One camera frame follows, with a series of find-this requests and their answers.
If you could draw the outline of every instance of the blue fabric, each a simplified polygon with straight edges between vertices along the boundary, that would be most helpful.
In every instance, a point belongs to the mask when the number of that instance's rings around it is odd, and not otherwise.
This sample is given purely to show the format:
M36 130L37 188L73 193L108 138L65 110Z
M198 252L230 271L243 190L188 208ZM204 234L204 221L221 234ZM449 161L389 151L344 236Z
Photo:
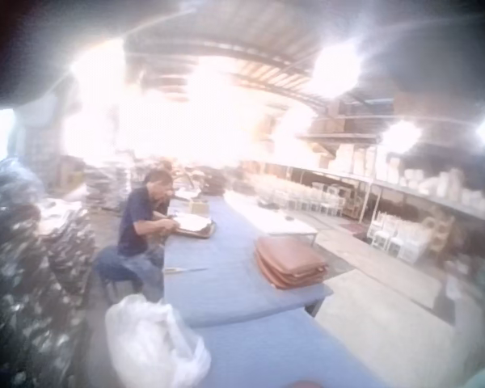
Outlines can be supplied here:
M153 205L146 186L136 188L129 194L120 219L118 250L121 255L133 256L147 250L146 237L137 234L133 223L152 219Z
M132 281L152 302L163 296L164 253L161 247L151 247L135 256L122 256L116 247L105 247L95 258L95 270L103 280Z
M210 198L217 223L210 239L171 236L166 266L207 268L165 276L165 300L190 327L208 327L262 318L323 300L323 284L279 290L262 276L255 262L255 240L262 235L222 198Z
M202 388L386 387L303 310L196 331L212 356Z

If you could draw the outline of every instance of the blue table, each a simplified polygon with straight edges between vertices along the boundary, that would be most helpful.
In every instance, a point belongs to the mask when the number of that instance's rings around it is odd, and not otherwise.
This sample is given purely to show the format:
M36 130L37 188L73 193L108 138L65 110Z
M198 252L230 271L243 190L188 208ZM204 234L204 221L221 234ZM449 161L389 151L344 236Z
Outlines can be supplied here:
M304 310L196 329L212 356L204 388L285 388L298 381L325 388L385 388Z
M206 271L166 275L165 300L190 327L210 327L266 317L322 301L325 285L301 289L273 288L254 258L255 240L262 235L222 198L209 198L217 223L208 240L171 236L166 243L166 266L207 267Z

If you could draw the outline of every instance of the white plastic bag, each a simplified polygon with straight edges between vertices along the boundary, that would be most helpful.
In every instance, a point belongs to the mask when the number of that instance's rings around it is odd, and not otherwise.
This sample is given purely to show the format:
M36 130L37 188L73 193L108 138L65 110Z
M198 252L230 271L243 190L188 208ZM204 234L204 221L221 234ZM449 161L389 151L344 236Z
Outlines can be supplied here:
M171 305L129 295L106 313L108 349L124 388L188 388L210 367L203 339Z

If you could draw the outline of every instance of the dark blue shirt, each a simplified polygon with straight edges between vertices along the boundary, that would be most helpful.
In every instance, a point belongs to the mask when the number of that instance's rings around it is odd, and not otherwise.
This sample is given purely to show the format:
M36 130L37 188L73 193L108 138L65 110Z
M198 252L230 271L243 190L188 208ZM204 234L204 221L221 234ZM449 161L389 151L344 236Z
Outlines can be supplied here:
M153 220L153 204L146 187L136 188L129 194L122 219L120 220L120 233L118 251L124 256L134 256L147 251L147 239L135 231L134 223L137 221Z

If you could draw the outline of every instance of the white table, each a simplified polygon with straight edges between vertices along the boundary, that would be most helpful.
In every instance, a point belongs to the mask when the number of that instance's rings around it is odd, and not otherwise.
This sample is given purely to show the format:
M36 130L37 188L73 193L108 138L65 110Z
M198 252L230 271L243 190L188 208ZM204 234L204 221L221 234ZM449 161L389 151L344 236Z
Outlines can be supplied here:
M280 210L260 208L255 199L228 192L226 202L249 222L271 236L307 236L314 244L318 231L307 223L288 216Z

